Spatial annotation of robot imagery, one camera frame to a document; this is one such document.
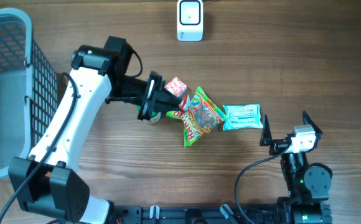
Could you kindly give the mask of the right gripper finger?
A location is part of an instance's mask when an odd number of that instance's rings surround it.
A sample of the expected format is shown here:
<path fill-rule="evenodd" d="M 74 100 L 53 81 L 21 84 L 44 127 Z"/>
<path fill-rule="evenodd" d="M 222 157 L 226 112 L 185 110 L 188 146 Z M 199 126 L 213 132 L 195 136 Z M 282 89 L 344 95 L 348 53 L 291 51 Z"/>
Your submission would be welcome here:
<path fill-rule="evenodd" d="M 315 131 L 315 134 L 317 136 L 322 136 L 323 132 L 322 130 L 313 122 L 313 120 L 310 118 L 308 113 L 306 111 L 302 112 L 302 120 L 305 125 L 311 125 Z"/>
<path fill-rule="evenodd" d="M 270 123 L 267 115 L 264 116 L 263 130 L 260 138 L 260 146 L 269 146 L 273 143 L 273 138 L 270 130 Z"/>

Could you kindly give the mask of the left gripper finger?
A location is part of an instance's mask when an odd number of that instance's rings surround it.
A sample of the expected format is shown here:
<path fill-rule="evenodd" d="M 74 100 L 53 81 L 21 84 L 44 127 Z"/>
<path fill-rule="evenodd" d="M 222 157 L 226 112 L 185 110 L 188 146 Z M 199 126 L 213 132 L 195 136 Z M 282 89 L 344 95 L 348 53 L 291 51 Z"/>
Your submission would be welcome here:
<path fill-rule="evenodd" d="M 165 105 L 165 104 L 158 104 L 158 111 L 162 113 L 167 113 L 168 111 L 180 111 L 179 106 L 173 105 Z"/>
<path fill-rule="evenodd" d="M 179 106 L 180 103 L 182 102 L 182 100 L 179 97 L 173 95 L 168 90 L 161 90 L 160 91 L 160 102 L 164 103 L 166 105 Z"/>

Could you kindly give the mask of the green lid jar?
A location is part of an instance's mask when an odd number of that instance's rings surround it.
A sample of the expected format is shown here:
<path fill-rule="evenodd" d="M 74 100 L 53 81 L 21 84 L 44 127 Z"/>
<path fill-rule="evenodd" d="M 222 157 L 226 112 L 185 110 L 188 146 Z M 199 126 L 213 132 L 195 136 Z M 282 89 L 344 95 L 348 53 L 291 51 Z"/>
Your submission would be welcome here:
<path fill-rule="evenodd" d="M 147 109 L 143 109 L 142 110 L 142 115 L 146 115 L 147 114 Z M 148 119 L 144 119 L 143 121 L 147 124 L 154 124 L 156 122 L 158 122 L 161 119 L 161 112 L 155 112 L 153 111 L 150 117 L 150 120 Z"/>

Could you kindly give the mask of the small red white box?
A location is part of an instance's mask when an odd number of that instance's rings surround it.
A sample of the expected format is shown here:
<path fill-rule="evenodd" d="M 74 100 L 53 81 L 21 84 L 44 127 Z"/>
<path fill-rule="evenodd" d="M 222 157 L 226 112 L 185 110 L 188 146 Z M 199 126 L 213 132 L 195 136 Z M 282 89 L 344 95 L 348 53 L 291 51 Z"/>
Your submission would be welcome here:
<path fill-rule="evenodd" d="M 187 91 L 187 85 L 178 77 L 174 77 L 165 86 L 165 89 L 176 97 L 181 97 Z"/>

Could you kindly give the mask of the teal tissue packet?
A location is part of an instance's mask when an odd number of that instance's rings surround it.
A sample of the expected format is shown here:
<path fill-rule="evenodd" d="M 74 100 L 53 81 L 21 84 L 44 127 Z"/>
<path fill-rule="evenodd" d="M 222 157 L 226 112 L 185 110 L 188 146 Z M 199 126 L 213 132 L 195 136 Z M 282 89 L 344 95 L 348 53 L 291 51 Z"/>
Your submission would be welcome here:
<path fill-rule="evenodd" d="M 260 105 L 224 105 L 227 119 L 223 125 L 224 131 L 257 128 L 262 129 Z"/>

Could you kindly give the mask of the green Haribo candy bag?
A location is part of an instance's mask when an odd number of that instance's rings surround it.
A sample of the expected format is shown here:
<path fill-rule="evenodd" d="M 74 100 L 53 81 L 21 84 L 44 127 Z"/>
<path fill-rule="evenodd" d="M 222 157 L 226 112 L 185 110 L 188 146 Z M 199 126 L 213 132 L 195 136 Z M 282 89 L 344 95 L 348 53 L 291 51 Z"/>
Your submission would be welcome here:
<path fill-rule="evenodd" d="M 167 117 L 178 119 L 184 125 L 184 147 L 190 147 L 203 135 L 227 120 L 226 114 L 198 86 L 186 111 L 168 111 Z"/>

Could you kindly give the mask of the red candy bar wrapper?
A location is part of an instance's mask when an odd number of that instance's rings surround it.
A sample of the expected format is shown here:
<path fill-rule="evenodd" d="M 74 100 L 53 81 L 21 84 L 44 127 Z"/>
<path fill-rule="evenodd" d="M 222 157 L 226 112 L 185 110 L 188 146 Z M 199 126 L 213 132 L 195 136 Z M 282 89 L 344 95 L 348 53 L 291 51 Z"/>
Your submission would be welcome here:
<path fill-rule="evenodd" d="M 183 97 L 183 100 L 181 101 L 181 103 L 179 105 L 179 108 L 182 111 L 187 111 L 189 109 L 189 106 L 190 106 L 190 97 L 189 97 L 189 94 L 186 93 Z"/>

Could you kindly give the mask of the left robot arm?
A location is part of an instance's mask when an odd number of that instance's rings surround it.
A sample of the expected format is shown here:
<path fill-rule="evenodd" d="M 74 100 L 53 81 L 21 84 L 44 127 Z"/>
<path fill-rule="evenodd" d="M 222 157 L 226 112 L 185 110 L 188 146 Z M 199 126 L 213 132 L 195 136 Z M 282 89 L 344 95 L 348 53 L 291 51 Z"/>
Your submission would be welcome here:
<path fill-rule="evenodd" d="M 77 175 L 80 154 L 93 120 L 104 103 L 122 101 L 139 107 L 138 119 L 179 109 L 180 98 L 151 72 L 147 80 L 129 76 L 135 50 L 120 37 L 102 48 L 82 45 L 73 53 L 68 86 L 45 134 L 25 159 L 9 165 L 12 202 L 21 210 L 57 222 L 119 223 L 114 203 L 91 195 Z"/>

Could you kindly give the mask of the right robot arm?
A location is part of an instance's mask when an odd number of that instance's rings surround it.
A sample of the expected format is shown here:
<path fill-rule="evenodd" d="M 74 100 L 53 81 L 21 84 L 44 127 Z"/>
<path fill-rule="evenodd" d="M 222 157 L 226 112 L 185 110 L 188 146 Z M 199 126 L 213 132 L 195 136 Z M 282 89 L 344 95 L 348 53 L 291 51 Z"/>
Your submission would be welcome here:
<path fill-rule="evenodd" d="M 303 124 L 295 126 L 292 133 L 274 139 L 265 116 L 261 146 L 269 147 L 270 156 L 280 156 L 288 196 L 276 202 L 276 223 L 332 223 L 329 199 L 332 170 L 321 163 L 308 163 L 307 153 L 317 148 L 323 132 L 309 115 L 302 112 Z"/>

